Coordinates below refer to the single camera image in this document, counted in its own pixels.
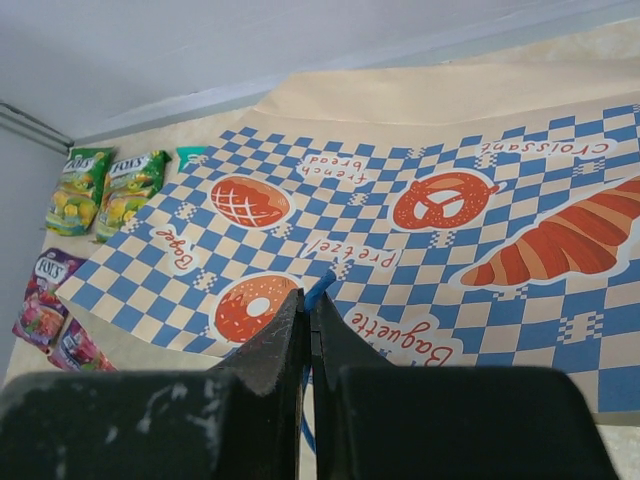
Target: wall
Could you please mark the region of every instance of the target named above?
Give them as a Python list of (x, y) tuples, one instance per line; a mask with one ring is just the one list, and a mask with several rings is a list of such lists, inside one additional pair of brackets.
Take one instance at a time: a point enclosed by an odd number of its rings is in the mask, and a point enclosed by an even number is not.
[(0, 159), (1, 385), (16, 338), (11, 327), (42, 247), (47, 202), (65, 156), (0, 128)]
[(496, 35), (556, 22), (536, 29), (542, 40), (579, 28), (577, 15), (622, 4), (638, 10), (640, 2), (0, 2), (0, 92), (77, 139), (257, 95), (292, 71), (393, 65), (407, 56), (425, 64), (437, 58), (425, 52), (491, 36), (488, 48), (497, 50), (518, 39)]

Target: blue wire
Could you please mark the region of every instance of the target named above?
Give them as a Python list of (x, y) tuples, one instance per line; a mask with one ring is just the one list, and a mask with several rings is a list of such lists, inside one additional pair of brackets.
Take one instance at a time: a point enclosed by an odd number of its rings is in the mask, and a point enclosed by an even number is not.
[[(325, 273), (322, 278), (320, 278), (320, 280), (318, 280), (316, 284), (311, 287), (311, 290), (309, 290), (309, 292), (304, 296), (304, 311), (306, 313), (311, 313), (311, 310), (314, 309), (320, 297), (335, 281), (336, 274), (333, 273), (332, 270), (327, 270), (327, 273)], [(309, 369), (304, 372), (302, 382), (302, 398), (304, 399), (304, 394), (307, 390), (307, 384), (309, 383)], [(304, 439), (307, 441), (309, 448), (315, 454), (316, 439), (314, 438), (313, 433), (311, 433), (311, 428), (309, 428), (309, 423), (307, 422), (307, 416), (304, 413), (304, 409), (302, 410), (302, 434), (304, 435)]]

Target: croissant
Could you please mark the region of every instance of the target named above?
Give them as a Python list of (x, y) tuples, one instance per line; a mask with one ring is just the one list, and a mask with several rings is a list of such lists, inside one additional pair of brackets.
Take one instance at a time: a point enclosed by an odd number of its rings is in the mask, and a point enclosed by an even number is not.
[(547, 217), (460, 277), (469, 286), (518, 285), (567, 272), (602, 273), (617, 262), (640, 216), (640, 176)]

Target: donut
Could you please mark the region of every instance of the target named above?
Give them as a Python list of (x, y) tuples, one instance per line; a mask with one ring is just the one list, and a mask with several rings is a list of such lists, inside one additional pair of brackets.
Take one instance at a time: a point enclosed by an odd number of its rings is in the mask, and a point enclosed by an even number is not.
[(214, 208), (245, 228), (272, 227), (293, 211), (289, 196), (279, 188), (243, 175), (227, 175), (211, 188)]
[(389, 220), (403, 230), (460, 227), (480, 215), (500, 190), (487, 182), (460, 170), (415, 180), (390, 209)]
[(222, 293), (212, 317), (226, 340), (244, 343), (266, 327), (298, 283), (283, 274), (259, 274), (240, 279)]

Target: green snack bag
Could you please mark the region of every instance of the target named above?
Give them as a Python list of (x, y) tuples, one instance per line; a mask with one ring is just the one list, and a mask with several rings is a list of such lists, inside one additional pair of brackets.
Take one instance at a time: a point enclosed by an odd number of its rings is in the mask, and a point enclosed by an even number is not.
[(162, 188), (164, 165), (171, 160), (164, 150), (116, 160), (104, 181), (96, 237), (106, 242)]
[(207, 147), (178, 147), (176, 148), (176, 152), (178, 152), (178, 156), (180, 157), (180, 164), (178, 165), (178, 171), (181, 172), (182, 169), (187, 165), (187, 163), (196, 160), (200, 155), (204, 153)]
[(47, 210), (47, 228), (60, 235), (82, 235), (102, 199), (104, 175), (113, 148), (73, 148)]

